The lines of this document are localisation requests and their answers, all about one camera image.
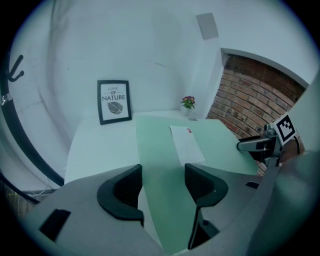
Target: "picture frame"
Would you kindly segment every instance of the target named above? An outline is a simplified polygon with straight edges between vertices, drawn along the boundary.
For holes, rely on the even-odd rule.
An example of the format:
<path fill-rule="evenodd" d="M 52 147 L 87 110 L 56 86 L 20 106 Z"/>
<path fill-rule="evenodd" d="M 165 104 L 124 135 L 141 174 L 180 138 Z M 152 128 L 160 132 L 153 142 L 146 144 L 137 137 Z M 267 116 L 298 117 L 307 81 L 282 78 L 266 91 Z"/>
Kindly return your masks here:
<path fill-rule="evenodd" d="M 129 81 L 98 80 L 97 105 L 100 125 L 132 120 Z"/>

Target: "cable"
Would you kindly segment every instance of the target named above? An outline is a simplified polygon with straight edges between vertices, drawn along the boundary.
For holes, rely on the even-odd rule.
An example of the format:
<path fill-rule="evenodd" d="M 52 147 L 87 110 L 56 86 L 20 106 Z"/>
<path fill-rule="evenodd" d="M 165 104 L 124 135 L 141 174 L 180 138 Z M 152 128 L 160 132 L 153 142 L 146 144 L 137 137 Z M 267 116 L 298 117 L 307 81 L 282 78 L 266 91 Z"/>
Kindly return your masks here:
<path fill-rule="evenodd" d="M 2 170 L 0 169 L 0 180 L 3 181 L 4 184 L 6 184 L 10 189 L 12 189 L 14 192 L 16 192 L 19 196 L 23 197 L 23 199 L 25 199 L 27 202 L 31 203 L 31 204 L 38 204 L 40 203 L 40 201 L 38 201 L 37 199 L 34 199 L 31 196 L 28 196 L 26 193 L 22 192 L 20 189 L 18 189 L 17 187 L 15 187 L 9 180 L 7 180 L 7 178 L 3 175 Z"/>
<path fill-rule="evenodd" d="M 294 140 L 295 140 L 295 143 L 296 143 L 296 151 L 298 153 L 298 155 L 300 155 L 300 145 L 299 145 L 299 141 L 297 139 L 296 136 L 293 136 L 294 137 Z"/>
<path fill-rule="evenodd" d="M 49 178 L 48 177 L 46 177 L 47 179 L 48 179 L 48 184 L 46 185 L 46 187 L 45 187 L 45 189 L 41 192 L 41 193 L 39 193 L 39 194 L 32 194 L 32 195 L 30 195 L 30 197 L 36 197 L 36 196 L 40 196 L 41 194 L 43 194 L 46 190 L 47 190 L 47 188 L 49 187 L 49 183 L 50 183 L 50 180 L 49 180 Z"/>

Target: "sheet of paper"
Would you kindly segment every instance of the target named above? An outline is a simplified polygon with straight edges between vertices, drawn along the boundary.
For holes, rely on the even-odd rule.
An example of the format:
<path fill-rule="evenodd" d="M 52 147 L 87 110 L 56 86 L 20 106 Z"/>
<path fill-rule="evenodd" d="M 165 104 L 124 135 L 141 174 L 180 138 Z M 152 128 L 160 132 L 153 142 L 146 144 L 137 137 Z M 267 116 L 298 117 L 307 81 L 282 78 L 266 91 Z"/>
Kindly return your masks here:
<path fill-rule="evenodd" d="M 181 166 L 200 162 L 205 164 L 205 157 L 195 140 L 192 130 L 186 126 L 170 125 L 169 127 Z"/>

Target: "black frame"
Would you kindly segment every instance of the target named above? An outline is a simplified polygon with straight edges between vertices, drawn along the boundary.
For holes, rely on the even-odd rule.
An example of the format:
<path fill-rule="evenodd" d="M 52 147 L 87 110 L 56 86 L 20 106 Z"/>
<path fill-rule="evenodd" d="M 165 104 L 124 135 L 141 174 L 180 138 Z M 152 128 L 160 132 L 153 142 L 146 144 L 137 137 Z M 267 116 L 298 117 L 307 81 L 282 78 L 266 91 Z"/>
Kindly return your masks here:
<path fill-rule="evenodd" d="M 123 118 L 116 118 L 110 120 L 104 120 L 102 116 L 102 108 L 101 108 L 101 85 L 105 84 L 125 84 L 125 91 L 126 91 L 126 103 L 128 107 L 128 117 Z M 132 120 L 131 114 L 131 106 L 130 106 L 130 93 L 129 93 L 129 81 L 127 80 L 98 80 L 97 81 L 97 101 L 98 101 L 98 113 L 99 113 L 99 121 L 100 125 L 118 123 L 123 121 L 130 121 Z"/>

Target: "black panel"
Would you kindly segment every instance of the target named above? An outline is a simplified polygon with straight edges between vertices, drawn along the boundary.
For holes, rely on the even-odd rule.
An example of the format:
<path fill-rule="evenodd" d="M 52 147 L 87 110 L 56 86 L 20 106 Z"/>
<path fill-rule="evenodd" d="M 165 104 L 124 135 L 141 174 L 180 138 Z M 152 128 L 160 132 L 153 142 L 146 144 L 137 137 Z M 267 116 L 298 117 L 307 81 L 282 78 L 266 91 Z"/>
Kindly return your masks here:
<path fill-rule="evenodd" d="M 119 220 L 140 221 L 144 214 L 138 210 L 138 196 L 142 188 L 142 166 L 135 167 L 104 182 L 97 191 L 101 207 Z"/>
<path fill-rule="evenodd" d="M 55 209 L 53 213 L 46 219 L 44 224 L 40 227 L 40 231 L 50 240 L 55 241 L 60 230 L 66 223 L 70 211 Z"/>
<path fill-rule="evenodd" d="M 196 203 L 192 233 L 188 242 L 190 250 L 219 233 L 211 223 L 203 222 L 200 208 L 216 205 L 226 196 L 229 188 L 223 179 L 189 163 L 184 165 L 184 183 Z"/>
<path fill-rule="evenodd" d="M 257 189 L 259 187 L 259 183 L 256 183 L 256 182 L 248 182 L 247 184 L 245 184 L 246 186 L 250 187 L 250 188 L 253 188 L 253 189 Z"/>
<path fill-rule="evenodd" d="M 197 207 L 216 205 L 228 192 L 227 183 L 189 163 L 184 165 L 184 183 Z"/>
<path fill-rule="evenodd" d="M 208 241 L 210 236 L 204 231 L 201 226 L 198 226 L 194 235 L 194 240 L 189 250 L 203 244 L 204 242 Z"/>

